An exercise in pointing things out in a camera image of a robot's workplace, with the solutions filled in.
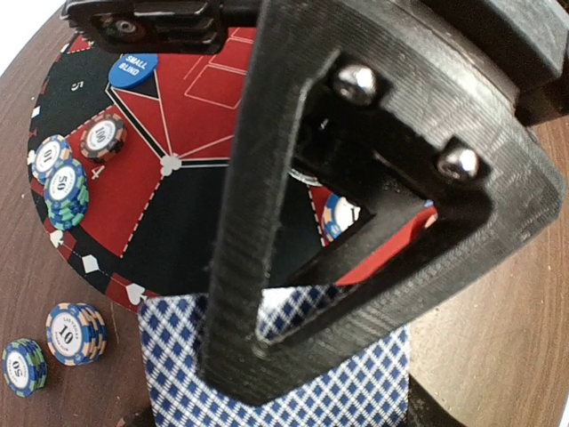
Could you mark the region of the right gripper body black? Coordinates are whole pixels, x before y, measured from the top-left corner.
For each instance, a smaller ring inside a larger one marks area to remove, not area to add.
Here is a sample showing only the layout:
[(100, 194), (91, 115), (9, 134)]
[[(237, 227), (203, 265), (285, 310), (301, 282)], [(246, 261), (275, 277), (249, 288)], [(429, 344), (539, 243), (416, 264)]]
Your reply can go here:
[[(400, 1), (397, 7), (488, 72), (523, 125), (567, 115), (567, 2)], [(369, 44), (368, 24), (388, 9), (386, 1), (67, 1), (60, 16), (109, 52), (213, 55), (236, 27), (292, 31), (313, 44), (346, 33)]]

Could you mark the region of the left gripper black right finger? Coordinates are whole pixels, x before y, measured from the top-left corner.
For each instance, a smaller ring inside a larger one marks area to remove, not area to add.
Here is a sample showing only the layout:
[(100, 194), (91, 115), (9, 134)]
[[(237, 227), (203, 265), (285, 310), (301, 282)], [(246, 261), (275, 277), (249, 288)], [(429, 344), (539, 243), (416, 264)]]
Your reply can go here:
[(412, 375), (409, 376), (406, 425), (409, 427), (464, 427), (464, 424), (439, 405)]

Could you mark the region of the blue playing card deck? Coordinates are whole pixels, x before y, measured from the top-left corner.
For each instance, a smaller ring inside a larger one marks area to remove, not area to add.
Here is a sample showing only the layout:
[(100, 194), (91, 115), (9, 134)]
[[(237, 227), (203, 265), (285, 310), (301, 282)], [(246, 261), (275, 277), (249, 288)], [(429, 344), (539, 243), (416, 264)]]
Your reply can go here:
[(141, 350), (158, 426), (404, 426), (405, 327), (374, 332), (361, 286), (147, 299)]

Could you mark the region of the blue small blind button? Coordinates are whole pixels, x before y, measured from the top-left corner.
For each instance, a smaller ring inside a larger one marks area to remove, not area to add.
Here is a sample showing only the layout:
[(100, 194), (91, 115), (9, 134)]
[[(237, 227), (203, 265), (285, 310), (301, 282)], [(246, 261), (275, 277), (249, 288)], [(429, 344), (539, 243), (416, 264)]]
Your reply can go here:
[(129, 89), (145, 82), (158, 64), (155, 53), (129, 53), (119, 58), (108, 72), (108, 82), (119, 89)]

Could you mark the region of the brown hundred chips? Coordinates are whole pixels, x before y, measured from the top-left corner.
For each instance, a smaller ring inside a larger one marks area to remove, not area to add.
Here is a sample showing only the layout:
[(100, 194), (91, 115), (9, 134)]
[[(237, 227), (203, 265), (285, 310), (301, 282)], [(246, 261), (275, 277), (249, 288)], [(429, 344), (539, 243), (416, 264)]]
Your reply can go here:
[(125, 145), (127, 130), (118, 114), (99, 114), (91, 120), (80, 138), (81, 154), (95, 164), (104, 164)]

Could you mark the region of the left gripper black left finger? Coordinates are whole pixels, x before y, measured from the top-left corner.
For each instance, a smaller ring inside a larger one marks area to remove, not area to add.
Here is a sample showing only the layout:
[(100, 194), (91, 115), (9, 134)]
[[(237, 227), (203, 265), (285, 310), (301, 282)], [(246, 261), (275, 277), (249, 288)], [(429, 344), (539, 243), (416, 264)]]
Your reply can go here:
[(322, 44), (257, 29), (210, 288), (265, 287), (293, 165), (359, 205), (354, 226), (287, 276), (345, 278), (432, 200), (433, 226), (360, 282), (374, 332), (399, 327), (485, 274), (553, 222), (565, 180), (495, 80), (389, 3)]

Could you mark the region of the single blue ten chip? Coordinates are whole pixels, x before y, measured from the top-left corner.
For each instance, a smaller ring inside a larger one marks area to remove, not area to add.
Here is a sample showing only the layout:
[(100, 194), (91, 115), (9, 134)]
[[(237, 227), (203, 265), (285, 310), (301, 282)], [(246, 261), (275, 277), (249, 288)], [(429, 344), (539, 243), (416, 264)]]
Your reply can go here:
[(47, 137), (35, 151), (31, 163), (33, 176), (44, 185), (59, 161), (72, 157), (68, 140), (60, 134)]

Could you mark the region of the blue white poker chip stack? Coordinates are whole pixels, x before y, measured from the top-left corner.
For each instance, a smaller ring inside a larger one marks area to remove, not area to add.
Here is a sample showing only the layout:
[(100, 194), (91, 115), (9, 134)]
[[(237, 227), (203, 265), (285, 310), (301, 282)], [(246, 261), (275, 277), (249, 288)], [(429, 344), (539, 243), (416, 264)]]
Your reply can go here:
[(108, 330), (99, 311), (90, 304), (62, 302), (45, 321), (47, 345), (63, 365), (78, 367), (101, 358)]

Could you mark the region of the green fifty chips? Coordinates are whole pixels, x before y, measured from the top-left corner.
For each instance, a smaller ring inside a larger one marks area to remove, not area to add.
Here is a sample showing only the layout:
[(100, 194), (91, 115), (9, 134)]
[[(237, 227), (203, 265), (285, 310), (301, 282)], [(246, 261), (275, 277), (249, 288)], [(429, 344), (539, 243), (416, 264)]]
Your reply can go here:
[(71, 230), (85, 217), (90, 193), (83, 165), (74, 158), (58, 160), (44, 185), (48, 218), (57, 230)]

